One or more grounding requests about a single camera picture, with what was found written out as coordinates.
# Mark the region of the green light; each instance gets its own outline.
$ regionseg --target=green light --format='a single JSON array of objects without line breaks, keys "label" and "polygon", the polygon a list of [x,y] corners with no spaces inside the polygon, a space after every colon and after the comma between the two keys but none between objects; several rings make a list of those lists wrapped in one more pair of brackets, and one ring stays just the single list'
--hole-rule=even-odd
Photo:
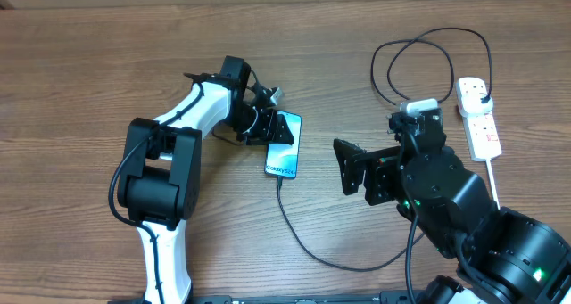
[{"label": "green light", "polygon": [[534,272],[534,278],[537,282],[540,282],[544,275],[545,273],[543,273],[541,268],[537,268]]}]

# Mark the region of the wooden tabletop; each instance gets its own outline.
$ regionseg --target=wooden tabletop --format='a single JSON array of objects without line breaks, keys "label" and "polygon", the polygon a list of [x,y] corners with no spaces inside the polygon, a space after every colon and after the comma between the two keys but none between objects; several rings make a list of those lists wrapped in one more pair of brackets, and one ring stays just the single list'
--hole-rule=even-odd
[{"label": "wooden tabletop", "polygon": [[[409,223],[394,203],[344,196],[332,149],[340,137],[368,150],[394,107],[372,90],[371,54],[387,41],[436,27],[482,33],[492,48],[494,114],[504,153],[493,162],[503,206],[571,240],[571,0],[483,0],[163,6],[0,12],[0,302],[101,303],[140,296],[143,250],[133,227],[109,211],[107,189],[128,123],[169,111],[188,93],[183,72],[218,72],[245,58],[281,109],[302,115],[298,177],[282,198],[299,236],[323,259],[371,267],[405,246]],[[474,36],[427,39],[451,54],[456,77],[488,79]],[[377,83],[398,47],[377,57]],[[444,56],[414,45],[393,67],[414,97],[442,97]],[[442,104],[448,144],[470,160],[456,96]],[[201,191],[187,224],[194,292],[232,296],[375,293],[404,289],[404,259],[372,273],[324,267],[306,256],[264,175],[263,147],[203,143]],[[425,238],[412,279],[424,289],[455,276]]]}]

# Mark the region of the power cord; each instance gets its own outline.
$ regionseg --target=power cord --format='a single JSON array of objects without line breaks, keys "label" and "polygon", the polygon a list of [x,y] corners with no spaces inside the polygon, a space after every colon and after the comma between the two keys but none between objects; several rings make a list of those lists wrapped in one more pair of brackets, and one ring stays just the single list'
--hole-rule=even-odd
[{"label": "power cord", "polygon": [[167,119],[166,121],[162,122],[157,127],[155,127],[150,136],[148,136],[147,138],[138,142],[135,145],[135,147],[133,147],[133,149],[131,149],[131,151],[123,158],[123,160],[121,161],[121,163],[119,164],[117,169],[115,169],[115,173],[113,173],[112,180],[109,184],[109,194],[108,194],[109,209],[111,210],[111,213],[113,214],[113,216],[115,218],[117,218],[122,223],[143,229],[151,237],[151,244],[153,245],[154,279],[156,281],[155,288],[157,289],[157,292],[159,293],[159,301],[161,302],[161,304],[164,304],[164,297],[162,294],[161,277],[159,276],[159,251],[158,251],[158,247],[157,247],[157,237],[158,236],[154,235],[153,230],[151,230],[151,228],[143,225],[142,223],[137,223],[136,221],[124,218],[117,211],[117,209],[115,208],[115,186],[117,185],[117,181],[119,180],[119,176],[120,176],[121,171],[123,170],[123,168],[127,164],[127,161],[131,158],[131,156],[133,156],[133,154],[146,141],[151,140],[159,132],[159,130],[165,128],[166,126],[168,126],[169,124],[171,124],[175,120],[180,119],[185,113],[190,111],[200,101],[200,99],[202,99],[202,97],[204,96],[204,87],[201,83],[196,83],[196,84],[198,85],[198,87],[200,89],[200,93],[198,94],[196,99],[194,99],[191,103],[189,103],[183,110],[177,111],[177,113],[173,117],[171,117],[170,119]]},{"label": "power cord", "polygon": [[409,294],[410,303],[417,304],[417,300],[414,297],[414,292],[412,290],[412,281],[410,280],[410,260],[412,257],[412,246],[414,246],[414,232],[417,229],[418,224],[418,216],[417,214],[414,215],[412,218],[412,223],[410,223],[410,230],[409,230],[409,239],[407,241],[407,256],[404,260],[404,275],[407,282],[407,293]]},{"label": "power cord", "polygon": [[[350,272],[356,272],[356,273],[365,273],[365,272],[372,272],[372,271],[376,271],[378,269],[387,267],[389,265],[391,265],[395,260],[397,260],[400,256],[402,256],[402,254],[404,254],[406,252],[407,249],[402,250],[401,252],[399,252],[398,254],[396,254],[396,256],[394,256],[392,259],[389,259],[388,261],[386,261],[385,263],[376,266],[376,267],[369,267],[369,268],[354,268],[354,267],[345,267],[342,265],[337,265],[331,262],[328,262],[326,260],[320,259],[319,257],[313,255],[313,253],[311,253],[310,250],[307,249],[307,247],[305,247],[305,245],[303,245],[302,240],[300,240],[300,237],[297,235],[297,233],[294,230],[294,227],[292,226],[292,223],[290,223],[289,219],[287,218],[286,215],[286,211],[284,210],[284,205],[282,204],[282,199],[281,199],[281,189],[282,189],[282,182],[283,182],[283,178],[282,177],[277,177],[277,181],[276,181],[276,187],[277,187],[277,203],[279,204],[279,208],[282,211],[282,215],[284,216],[284,220],[287,223],[287,225],[289,226],[290,231],[292,232],[292,234],[294,235],[295,240],[297,241],[297,243],[300,245],[300,247],[302,247],[303,251],[305,251],[306,254],[308,254],[312,259],[315,259],[317,262],[332,267],[332,268],[337,268],[337,269],[341,269],[341,270],[345,270],[345,271],[350,271]],[[424,233],[421,234],[416,240],[414,240],[414,242],[412,242],[412,245],[416,244],[418,241],[420,241],[420,239],[424,236]]]},{"label": "power cord", "polygon": [[450,58],[450,56],[448,55],[448,53],[446,52],[446,50],[444,50],[441,46],[432,43],[430,41],[426,41],[421,39],[423,36],[429,34],[429,33],[433,33],[436,31],[441,31],[441,30],[459,30],[459,31],[465,31],[465,32],[469,32],[472,34],[477,35],[482,42],[485,45],[485,50],[488,54],[488,65],[490,66],[490,86],[488,87],[488,95],[484,98],[482,98],[482,103],[487,103],[490,100],[490,97],[492,96],[492,53],[490,52],[490,46],[488,45],[488,42],[485,40],[485,38],[479,34],[478,32],[471,30],[471,29],[464,29],[464,28],[437,28],[437,29],[431,29],[428,30],[427,32],[419,35],[418,37],[415,37],[413,39],[404,39],[404,40],[397,40],[397,41],[391,41],[391,42],[387,42],[384,43],[382,45],[380,45],[375,52],[373,53],[373,59],[371,60],[371,70],[370,70],[370,77],[371,77],[371,84],[373,84],[373,87],[375,88],[375,90],[378,92],[378,94],[385,99],[388,103],[392,104],[392,105],[396,105],[396,103],[392,100],[390,100],[389,98],[387,98],[383,93],[381,93],[381,91],[379,90],[377,83],[375,82],[375,73],[373,71],[373,68],[375,66],[375,58],[377,57],[377,53],[379,52],[379,50],[381,50],[382,48],[384,48],[385,46],[388,45],[395,45],[395,44],[401,44],[401,43],[406,43],[406,45],[393,57],[393,60],[391,61],[391,64],[389,65],[389,68],[386,71],[386,80],[389,83],[389,86],[391,87],[391,89],[398,94],[400,97],[404,98],[405,100],[409,100],[410,98],[408,96],[406,96],[405,94],[402,94],[399,90],[396,89],[396,87],[394,87],[393,82],[391,81],[391,68],[393,67],[394,62],[396,61],[396,59],[399,57],[399,55],[401,55],[401,53],[406,50],[409,46],[419,42],[419,43],[423,43],[423,44],[427,44],[427,45],[431,45],[434,46],[436,48],[438,48],[440,51],[442,51],[444,53],[444,55],[446,56],[446,59],[448,60],[448,63],[450,65],[450,73],[451,73],[451,83],[450,83],[450,89],[448,90],[448,93],[446,93],[446,95],[444,96],[443,99],[440,99],[438,102],[439,103],[443,103],[446,99],[448,99],[448,97],[451,95],[452,93],[452,89],[454,88],[454,68],[452,66],[452,60]]}]

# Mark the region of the wood grain surface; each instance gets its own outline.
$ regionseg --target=wood grain surface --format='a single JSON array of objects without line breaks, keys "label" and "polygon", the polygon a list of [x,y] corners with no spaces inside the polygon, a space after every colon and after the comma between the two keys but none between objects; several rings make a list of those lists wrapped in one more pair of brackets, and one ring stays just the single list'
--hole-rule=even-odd
[{"label": "wood grain surface", "polygon": [[[371,54],[441,26],[475,29],[491,45],[502,205],[571,240],[571,0],[2,11],[0,302],[102,303],[144,292],[138,234],[112,216],[106,200],[128,123],[169,111],[187,95],[182,72],[217,72],[227,54],[245,58],[265,85],[281,86],[281,109],[303,117],[298,177],[285,181],[282,195],[307,246],[348,266],[388,260],[405,246],[409,223],[394,203],[369,207],[362,189],[343,195],[332,143],[396,145],[385,132],[393,106],[369,83]],[[488,78],[476,37],[427,39],[450,52],[457,77]],[[377,58],[377,82],[387,93],[385,70],[397,50]],[[414,98],[442,97],[449,73],[441,53],[414,45],[392,77]],[[484,164],[469,159],[455,95],[442,108],[449,145],[487,177]],[[201,196],[186,233],[195,294],[404,289],[403,259],[358,274],[306,256],[281,218],[264,161],[263,147],[205,139]],[[455,276],[457,265],[427,239],[412,263],[422,289],[437,274]]]}]

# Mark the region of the white cord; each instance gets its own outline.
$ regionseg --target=white cord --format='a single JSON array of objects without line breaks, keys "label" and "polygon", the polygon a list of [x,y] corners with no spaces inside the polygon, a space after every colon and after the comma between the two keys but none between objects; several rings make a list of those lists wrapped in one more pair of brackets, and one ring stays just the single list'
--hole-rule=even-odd
[{"label": "white cord", "polygon": [[492,197],[493,200],[498,204],[498,209],[499,209],[500,201],[498,200],[498,192],[496,192],[496,181],[493,179],[492,161],[489,159],[485,160],[485,166],[488,168],[488,176],[490,177],[490,187],[492,188]]}]

